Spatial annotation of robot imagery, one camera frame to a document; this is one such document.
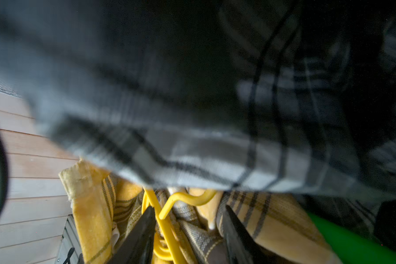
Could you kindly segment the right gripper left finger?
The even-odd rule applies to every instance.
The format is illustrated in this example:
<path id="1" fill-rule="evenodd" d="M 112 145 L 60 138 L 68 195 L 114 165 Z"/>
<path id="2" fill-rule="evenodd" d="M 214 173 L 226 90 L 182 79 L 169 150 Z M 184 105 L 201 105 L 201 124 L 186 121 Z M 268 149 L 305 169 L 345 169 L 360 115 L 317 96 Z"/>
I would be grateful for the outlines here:
<path id="1" fill-rule="evenodd" d="M 153 256 L 155 227 L 155 210 L 148 207 L 108 263 L 150 264 Z"/>

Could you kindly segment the yellow plaid shirt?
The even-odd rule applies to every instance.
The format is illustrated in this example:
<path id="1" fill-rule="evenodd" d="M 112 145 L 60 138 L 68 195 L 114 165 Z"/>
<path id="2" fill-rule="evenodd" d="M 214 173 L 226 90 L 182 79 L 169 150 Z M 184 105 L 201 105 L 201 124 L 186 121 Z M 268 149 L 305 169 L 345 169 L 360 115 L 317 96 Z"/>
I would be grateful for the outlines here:
<path id="1" fill-rule="evenodd" d="M 144 189 L 83 160 L 59 177 L 71 202 L 84 262 L 109 262 L 141 216 Z M 226 207 L 275 264 L 340 263 L 291 195 L 242 191 L 218 191 L 198 207 L 174 205 L 168 218 L 187 263 L 226 263 L 222 227 Z"/>

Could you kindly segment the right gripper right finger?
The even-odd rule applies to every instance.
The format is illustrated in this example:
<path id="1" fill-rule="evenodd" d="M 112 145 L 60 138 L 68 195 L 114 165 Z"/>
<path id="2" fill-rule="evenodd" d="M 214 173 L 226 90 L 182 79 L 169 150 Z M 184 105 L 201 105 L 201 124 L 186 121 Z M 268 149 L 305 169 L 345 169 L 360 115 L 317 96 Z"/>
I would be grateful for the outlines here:
<path id="1" fill-rule="evenodd" d="M 242 222 L 231 209 L 223 212 L 223 239 L 229 264 L 266 264 L 267 255 L 254 242 Z"/>

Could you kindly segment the yellow plastic hanger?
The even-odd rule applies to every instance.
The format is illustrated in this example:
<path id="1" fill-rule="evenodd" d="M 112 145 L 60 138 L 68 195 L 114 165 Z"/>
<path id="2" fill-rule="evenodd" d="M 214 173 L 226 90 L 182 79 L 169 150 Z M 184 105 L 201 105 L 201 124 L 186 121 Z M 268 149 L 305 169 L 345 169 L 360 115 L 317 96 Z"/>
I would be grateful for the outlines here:
<path id="1" fill-rule="evenodd" d="M 180 201 L 190 206 L 203 206 L 210 202 L 216 193 L 217 191 L 215 190 L 205 190 L 203 194 L 193 196 L 183 192 L 176 192 L 168 198 L 164 206 L 161 206 L 153 190 L 144 190 L 141 213 L 144 214 L 150 206 L 154 208 L 158 228 L 166 243 L 165 245 L 161 244 L 159 235 L 155 233 L 153 253 L 159 259 L 171 261 L 174 264 L 185 264 L 187 262 L 181 251 L 180 242 L 175 237 L 173 224 L 168 218 L 168 214 L 175 203 Z"/>

